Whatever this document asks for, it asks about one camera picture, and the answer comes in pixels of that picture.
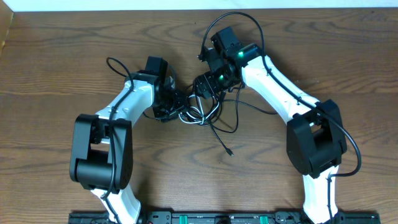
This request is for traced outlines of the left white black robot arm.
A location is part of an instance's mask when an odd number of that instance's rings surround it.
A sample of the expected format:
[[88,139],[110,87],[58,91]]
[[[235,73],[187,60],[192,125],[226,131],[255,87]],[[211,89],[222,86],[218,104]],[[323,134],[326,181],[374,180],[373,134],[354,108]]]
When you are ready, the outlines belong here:
[[167,77],[169,64],[148,57],[143,70],[123,73],[124,87],[95,114],[80,114],[73,131],[70,178],[97,196],[105,212],[73,212],[69,223],[148,223],[140,201],[129,184],[133,169],[132,128],[146,109],[154,119],[176,119],[186,104]]

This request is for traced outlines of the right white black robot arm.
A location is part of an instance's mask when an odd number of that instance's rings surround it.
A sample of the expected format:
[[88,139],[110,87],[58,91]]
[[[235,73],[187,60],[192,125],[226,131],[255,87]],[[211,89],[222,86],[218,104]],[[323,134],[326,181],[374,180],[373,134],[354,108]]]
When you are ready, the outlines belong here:
[[209,72],[195,80],[195,93],[204,98],[242,83],[260,94],[287,127],[286,151],[302,174],[303,211],[312,223],[331,223],[338,213],[335,175],[347,151],[340,109],[332,100],[320,102],[287,79],[256,44],[243,45],[231,27],[211,37],[198,59]]

